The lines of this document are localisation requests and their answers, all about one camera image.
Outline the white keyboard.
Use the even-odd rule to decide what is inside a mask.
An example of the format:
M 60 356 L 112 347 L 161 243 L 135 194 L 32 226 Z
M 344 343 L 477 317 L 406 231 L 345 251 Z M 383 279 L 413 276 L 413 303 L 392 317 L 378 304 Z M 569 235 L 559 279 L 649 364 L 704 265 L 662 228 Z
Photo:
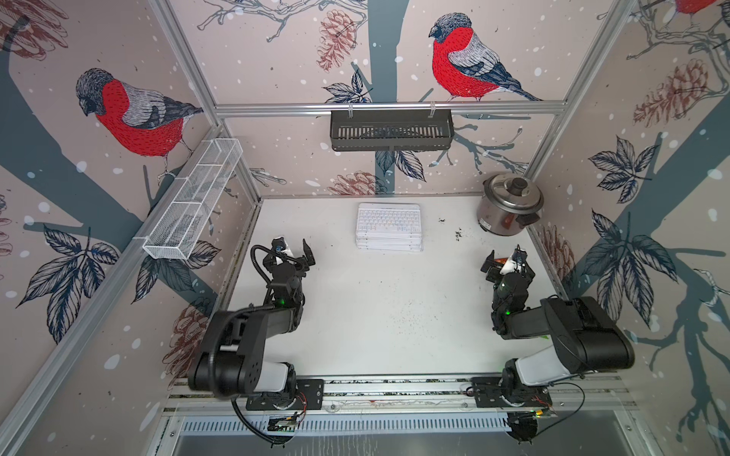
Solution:
M 419 234 L 399 234 L 399 233 L 357 233 L 358 242 L 415 242 L 422 241 L 422 235 Z
M 358 236 L 420 237 L 420 206 L 408 203 L 361 203 L 357 209 L 355 232 Z

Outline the green keyboard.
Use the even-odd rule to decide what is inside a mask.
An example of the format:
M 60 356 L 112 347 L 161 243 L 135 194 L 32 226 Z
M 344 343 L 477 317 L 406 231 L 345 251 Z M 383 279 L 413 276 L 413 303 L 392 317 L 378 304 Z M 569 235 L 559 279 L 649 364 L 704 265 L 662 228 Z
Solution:
M 409 252 L 409 253 L 419 253 L 423 251 L 423 248 L 421 246 L 411 246 L 411 245 L 357 245 L 357 248 L 360 250 L 368 250 L 368 251 L 387 251 L 387 252 Z

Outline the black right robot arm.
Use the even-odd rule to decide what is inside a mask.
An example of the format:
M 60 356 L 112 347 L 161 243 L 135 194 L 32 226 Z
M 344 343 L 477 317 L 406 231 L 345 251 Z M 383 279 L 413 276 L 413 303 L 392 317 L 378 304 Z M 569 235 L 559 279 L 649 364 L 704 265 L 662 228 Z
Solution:
M 537 307 L 527 306 L 528 287 L 535 278 L 528 253 L 516 247 L 507 258 L 491 252 L 481 266 L 492 293 L 492 330 L 504 340 L 547 336 L 551 345 L 532 355 L 506 362 L 502 374 L 473 380 L 477 404 L 500 401 L 510 407 L 547 406 L 550 385 L 597 372 L 627 370 L 635 353 L 595 298 L 564 300 L 549 296 Z

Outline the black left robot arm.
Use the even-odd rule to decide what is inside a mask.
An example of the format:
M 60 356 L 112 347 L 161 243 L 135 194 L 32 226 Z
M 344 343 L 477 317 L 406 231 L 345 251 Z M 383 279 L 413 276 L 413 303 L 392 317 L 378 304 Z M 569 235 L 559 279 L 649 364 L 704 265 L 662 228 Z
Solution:
M 300 402 L 295 367 L 266 361 L 264 352 L 268 339 L 294 332 L 302 321 L 302 281 L 316 265 L 306 241 L 302 250 L 301 256 L 292 256 L 284 237 L 276 237 L 269 247 L 250 248 L 252 264 L 265 284 L 262 305 L 213 313 L 187 371 L 192 391 L 220 400 L 260 400 L 274 409 Z

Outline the steel rice cooker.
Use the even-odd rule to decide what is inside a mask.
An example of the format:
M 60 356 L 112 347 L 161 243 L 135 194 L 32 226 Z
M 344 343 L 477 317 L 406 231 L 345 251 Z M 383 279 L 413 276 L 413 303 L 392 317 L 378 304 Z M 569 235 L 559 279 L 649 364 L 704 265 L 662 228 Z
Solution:
M 498 173 L 483 182 L 476 211 L 479 226 L 500 237 L 521 233 L 540 220 L 545 198 L 531 180 L 513 173 Z

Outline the aluminium frame rail base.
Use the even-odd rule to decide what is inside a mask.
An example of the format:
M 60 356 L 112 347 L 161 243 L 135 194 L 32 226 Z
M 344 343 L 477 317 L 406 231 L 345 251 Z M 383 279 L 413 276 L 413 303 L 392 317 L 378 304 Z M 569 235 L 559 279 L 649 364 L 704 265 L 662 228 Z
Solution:
M 476 400 L 467 394 L 475 374 L 354 375 L 325 376 L 315 400 L 321 407 L 313 414 L 365 414 L 405 412 L 475 412 Z M 547 389 L 555 412 L 582 410 L 629 410 L 639 406 L 617 374 L 594 374 L 560 380 Z M 231 415 L 227 401 L 209 393 L 195 393 L 186 381 L 175 383 L 164 416 Z

